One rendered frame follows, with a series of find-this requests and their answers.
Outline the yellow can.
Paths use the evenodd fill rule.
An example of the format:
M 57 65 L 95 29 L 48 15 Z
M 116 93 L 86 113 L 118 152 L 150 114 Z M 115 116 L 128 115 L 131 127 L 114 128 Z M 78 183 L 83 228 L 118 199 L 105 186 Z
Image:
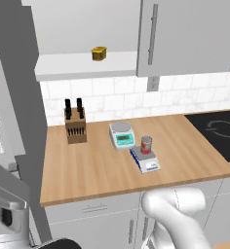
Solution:
M 102 61 L 106 59 L 106 47 L 95 47 L 92 49 L 92 56 L 94 61 Z

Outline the wooden knife block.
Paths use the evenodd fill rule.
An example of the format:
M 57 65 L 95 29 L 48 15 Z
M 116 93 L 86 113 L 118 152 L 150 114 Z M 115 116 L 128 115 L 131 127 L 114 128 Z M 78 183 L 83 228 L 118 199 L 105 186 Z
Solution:
M 85 109 L 79 113 L 76 108 L 64 113 L 67 142 L 69 144 L 85 143 L 87 141 Z

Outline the grey base cabinet run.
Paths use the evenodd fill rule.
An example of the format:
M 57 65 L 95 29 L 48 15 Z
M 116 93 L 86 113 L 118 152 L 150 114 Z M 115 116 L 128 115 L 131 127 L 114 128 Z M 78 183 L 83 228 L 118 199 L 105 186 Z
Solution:
M 206 198 L 206 209 L 197 219 L 212 245 L 230 242 L 230 178 L 198 184 Z

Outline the white scale with blue edge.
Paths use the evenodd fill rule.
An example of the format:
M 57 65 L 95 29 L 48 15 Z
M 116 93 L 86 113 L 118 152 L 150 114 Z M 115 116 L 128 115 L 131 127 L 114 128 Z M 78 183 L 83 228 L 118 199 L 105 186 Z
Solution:
M 130 149 L 130 154 L 141 173 L 147 173 L 161 169 L 158 159 L 153 152 L 150 152 L 149 154 L 143 154 L 140 151 L 140 147 L 136 146 Z

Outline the closed grey cabinet door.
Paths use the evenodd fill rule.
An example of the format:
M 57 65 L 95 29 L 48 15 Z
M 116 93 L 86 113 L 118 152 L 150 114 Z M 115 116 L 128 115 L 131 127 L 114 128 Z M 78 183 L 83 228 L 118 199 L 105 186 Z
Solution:
M 158 19 L 148 65 L 153 5 Z M 230 0 L 141 0 L 136 75 L 155 77 L 230 71 Z

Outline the white wall cabinet with shelf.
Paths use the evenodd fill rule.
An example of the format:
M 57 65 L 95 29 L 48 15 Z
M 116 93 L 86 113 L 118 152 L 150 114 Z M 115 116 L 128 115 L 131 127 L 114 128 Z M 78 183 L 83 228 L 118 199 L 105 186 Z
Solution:
M 140 0 L 21 0 L 31 8 L 39 81 L 133 76 Z M 94 61 L 92 49 L 106 47 Z

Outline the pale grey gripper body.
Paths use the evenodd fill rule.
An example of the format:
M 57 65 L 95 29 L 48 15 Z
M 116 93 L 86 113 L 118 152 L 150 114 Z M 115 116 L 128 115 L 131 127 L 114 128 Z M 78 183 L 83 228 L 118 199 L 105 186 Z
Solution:
M 26 208 L 28 201 L 28 186 L 0 165 L 0 207 Z

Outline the black hob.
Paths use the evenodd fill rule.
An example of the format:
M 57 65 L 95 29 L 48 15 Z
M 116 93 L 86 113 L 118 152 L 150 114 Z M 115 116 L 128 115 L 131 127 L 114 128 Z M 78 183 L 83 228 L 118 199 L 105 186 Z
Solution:
M 185 118 L 230 162 L 230 111 L 190 114 Z

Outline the red can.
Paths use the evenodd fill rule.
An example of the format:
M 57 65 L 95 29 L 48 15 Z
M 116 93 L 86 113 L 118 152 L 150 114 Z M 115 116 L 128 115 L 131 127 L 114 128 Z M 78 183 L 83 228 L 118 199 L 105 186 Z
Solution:
M 150 154 L 151 147 L 152 147 L 152 138 L 150 136 L 142 136 L 141 137 L 140 151 L 143 154 Z

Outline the grey wall outlet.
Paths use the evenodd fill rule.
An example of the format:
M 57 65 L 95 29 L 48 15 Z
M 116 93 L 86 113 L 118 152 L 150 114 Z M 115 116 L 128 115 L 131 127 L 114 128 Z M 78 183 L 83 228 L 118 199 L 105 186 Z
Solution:
M 147 90 L 148 91 L 157 91 L 159 89 L 159 77 L 149 77 L 147 81 Z

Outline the white scale with green display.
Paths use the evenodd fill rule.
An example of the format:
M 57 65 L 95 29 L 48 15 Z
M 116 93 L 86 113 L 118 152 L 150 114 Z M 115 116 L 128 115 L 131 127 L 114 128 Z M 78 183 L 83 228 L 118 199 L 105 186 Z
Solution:
M 114 149 L 129 150 L 135 146 L 134 130 L 127 122 L 116 122 L 109 125 L 109 135 Z

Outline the grey drawer front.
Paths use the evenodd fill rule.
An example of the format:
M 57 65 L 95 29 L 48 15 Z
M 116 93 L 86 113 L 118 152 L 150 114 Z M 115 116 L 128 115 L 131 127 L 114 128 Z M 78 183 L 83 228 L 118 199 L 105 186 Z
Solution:
M 45 211 L 48 222 L 51 225 L 103 214 L 134 210 L 138 208 L 139 196 L 140 192 L 93 198 L 89 200 L 47 206 Z

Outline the grey base cabinet door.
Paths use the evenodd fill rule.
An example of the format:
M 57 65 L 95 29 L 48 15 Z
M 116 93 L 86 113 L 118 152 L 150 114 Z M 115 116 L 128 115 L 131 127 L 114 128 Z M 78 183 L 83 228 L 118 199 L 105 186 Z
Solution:
M 134 249 L 134 234 L 129 244 L 130 220 L 137 219 L 137 210 L 127 210 L 90 218 L 51 224 L 53 238 L 69 238 L 82 249 Z
M 136 230 L 136 241 L 135 241 L 134 249 L 141 249 L 141 245 L 144 242 L 142 241 L 144 217 L 148 217 L 148 216 L 145 215 L 142 209 L 139 209 L 138 220 L 137 220 L 137 230 Z M 146 238 L 151 234 L 151 232 L 153 232 L 154 223 L 155 221 L 152 218 L 148 217 L 148 229 L 147 229 Z

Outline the open grey cabinet door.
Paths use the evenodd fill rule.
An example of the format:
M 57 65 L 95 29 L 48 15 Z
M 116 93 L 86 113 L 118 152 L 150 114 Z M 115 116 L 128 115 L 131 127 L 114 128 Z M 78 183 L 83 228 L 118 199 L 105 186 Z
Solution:
M 40 206 L 47 122 L 40 84 L 35 76 L 39 57 L 31 8 L 21 0 L 0 0 L 0 125 L 30 190 L 29 204 L 38 237 L 52 238 Z

